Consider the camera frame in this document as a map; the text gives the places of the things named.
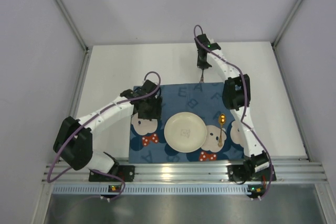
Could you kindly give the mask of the iridescent fork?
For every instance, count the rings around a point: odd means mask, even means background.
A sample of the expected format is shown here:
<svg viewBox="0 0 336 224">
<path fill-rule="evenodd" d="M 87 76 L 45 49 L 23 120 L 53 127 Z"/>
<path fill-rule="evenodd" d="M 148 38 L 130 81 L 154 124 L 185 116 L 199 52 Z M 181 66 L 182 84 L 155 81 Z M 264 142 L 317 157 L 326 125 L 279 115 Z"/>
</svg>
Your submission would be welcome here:
<svg viewBox="0 0 336 224">
<path fill-rule="evenodd" d="M 200 77 L 200 83 L 204 83 L 204 69 L 202 69 L 201 77 Z"/>
</svg>

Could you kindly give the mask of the cream round plate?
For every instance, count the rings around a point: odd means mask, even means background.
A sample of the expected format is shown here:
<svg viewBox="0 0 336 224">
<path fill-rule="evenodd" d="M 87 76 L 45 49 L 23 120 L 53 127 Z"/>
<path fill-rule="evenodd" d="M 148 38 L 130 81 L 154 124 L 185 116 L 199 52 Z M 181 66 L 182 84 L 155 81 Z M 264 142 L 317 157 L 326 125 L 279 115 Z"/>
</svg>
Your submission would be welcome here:
<svg viewBox="0 0 336 224">
<path fill-rule="evenodd" d="M 175 151 L 191 153 L 205 143 L 207 128 L 204 121 L 191 112 L 180 112 L 171 116 L 164 127 L 167 144 Z"/>
</svg>

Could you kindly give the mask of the gold spoon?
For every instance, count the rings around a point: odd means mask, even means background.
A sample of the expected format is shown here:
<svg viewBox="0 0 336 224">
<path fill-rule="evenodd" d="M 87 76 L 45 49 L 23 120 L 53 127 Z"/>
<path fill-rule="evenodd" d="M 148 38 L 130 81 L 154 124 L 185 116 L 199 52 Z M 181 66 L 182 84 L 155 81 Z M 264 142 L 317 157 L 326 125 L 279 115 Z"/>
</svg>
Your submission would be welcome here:
<svg viewBox="0 0 336 224">
<path fill-rule="evenodd" d="M 219 140 L 218 140 L 218 146 L 223 147 L 223 126 L 226 122 L 226 116 L 224 113 L 220 114 L 218 117 L 218 123 L 220 125 L 220 135 L 219 135 Z"/>
</svg>

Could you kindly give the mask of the blue cartoon bear placemat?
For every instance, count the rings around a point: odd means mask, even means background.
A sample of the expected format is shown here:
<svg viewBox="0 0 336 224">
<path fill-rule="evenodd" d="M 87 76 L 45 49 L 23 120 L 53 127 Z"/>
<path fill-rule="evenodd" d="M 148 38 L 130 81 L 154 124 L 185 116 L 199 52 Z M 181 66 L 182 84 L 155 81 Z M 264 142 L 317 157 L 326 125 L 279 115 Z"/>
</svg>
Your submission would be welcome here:
<svg viewBox="0 0 336 224">
<path fill-rule="evenodd" d="M 221 82 L 161 86 L 163 98 L 161 120 L 143 120 L 136 114 L 131 118 L 129 161 L 152 164 L 242 159 L 244 148 L 238 121 L 223 105 L 223 88 Z M 198 115 L 207 127 L 205 143 L 191 153 L 175 151 L 164 137 L 167 120 L 180 112 Z M 218 117 L 222 113 L 226 116 L 226 122 L 223 126 L 223 147 L 219 147 Z"/>
</svg>

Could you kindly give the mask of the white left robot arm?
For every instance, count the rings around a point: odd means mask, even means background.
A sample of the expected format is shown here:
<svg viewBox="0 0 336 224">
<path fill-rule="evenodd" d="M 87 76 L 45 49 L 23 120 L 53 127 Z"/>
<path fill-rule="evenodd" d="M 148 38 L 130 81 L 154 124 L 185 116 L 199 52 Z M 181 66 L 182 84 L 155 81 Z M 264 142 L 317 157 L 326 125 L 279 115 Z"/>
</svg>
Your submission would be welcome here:
<svg viewBox="0 0 336 224">
<path fill-rule="evenodd" d="M 161 87 L 145 80 L 135 90 L 127 89 L 112 102 L 78 119 L 69 116 L 61 124 L 53 150 L 73 169 L 87 168 L 116 175 L 119 162 L 105 151 L 95 151 L 93 140 L 118 121 L 137 115 L 140 119 L 161 118 Z"/>
</svg>

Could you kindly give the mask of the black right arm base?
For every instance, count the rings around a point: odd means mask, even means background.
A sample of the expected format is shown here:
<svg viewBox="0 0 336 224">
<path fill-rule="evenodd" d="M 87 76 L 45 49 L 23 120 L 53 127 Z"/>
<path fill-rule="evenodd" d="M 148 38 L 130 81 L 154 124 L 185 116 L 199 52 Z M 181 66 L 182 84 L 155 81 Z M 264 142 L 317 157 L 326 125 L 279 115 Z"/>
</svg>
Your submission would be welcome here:
<svg viewBox="0 0 336 224">
<path fill-rule="evenodd" d="M 272 177 L 272 181 L 276 181 L 275 171 L 270 174 L 270 168 L 263 169 L 259 172 L 252 173 L 251 170 L 244 165 L 229 165 L 227 168 L 229 181 L 237 184 L 245 182 L 264 182 L 269 181 Z"/>
</svg>

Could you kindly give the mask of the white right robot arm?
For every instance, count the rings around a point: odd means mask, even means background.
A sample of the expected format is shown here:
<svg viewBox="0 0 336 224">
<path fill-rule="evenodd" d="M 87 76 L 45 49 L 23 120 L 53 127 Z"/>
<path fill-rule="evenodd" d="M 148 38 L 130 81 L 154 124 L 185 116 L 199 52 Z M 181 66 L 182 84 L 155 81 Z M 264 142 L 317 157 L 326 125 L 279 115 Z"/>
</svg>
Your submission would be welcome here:
<svg viewBox="0 0 336 224">
<path fill-rule="evenodd" d="M 197 66 L 201 69 L 214 68 L 224 83 L 223 104 L 230 110 L 236 121 L 239 121 L 240 134 L 244 140 L 243 162 L 248 178 L 264 170 L 272 178 L 274 169 L 270 155 L 257 136 L 250 112 L 250 78 L 230 63 L 223 55 L 217 43 L 211 43 L 206 34 L 194 38 L 197 46 Z"/>
</svg>

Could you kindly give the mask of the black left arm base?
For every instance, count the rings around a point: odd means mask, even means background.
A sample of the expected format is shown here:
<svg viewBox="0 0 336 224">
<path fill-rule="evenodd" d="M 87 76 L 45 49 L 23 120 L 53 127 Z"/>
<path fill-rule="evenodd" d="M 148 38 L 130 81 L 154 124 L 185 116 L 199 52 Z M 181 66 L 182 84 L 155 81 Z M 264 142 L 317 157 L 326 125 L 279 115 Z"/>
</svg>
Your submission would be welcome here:
<svg viewBox="0 0 336 224">
<path fill-rule="evenodd" d="M 117 168 L 112 168 L 109 172 L 110 175 L 114 175 L 124 182 L 132 182 L 135 176 L 135 166 L 132 165 L 119 165 Z M 97 172 L 90 172 L 89 179 L 90 182 L 118 182 L 116 178 L 111 178 L 110 176 L 102 175 Z"/>
</svg>

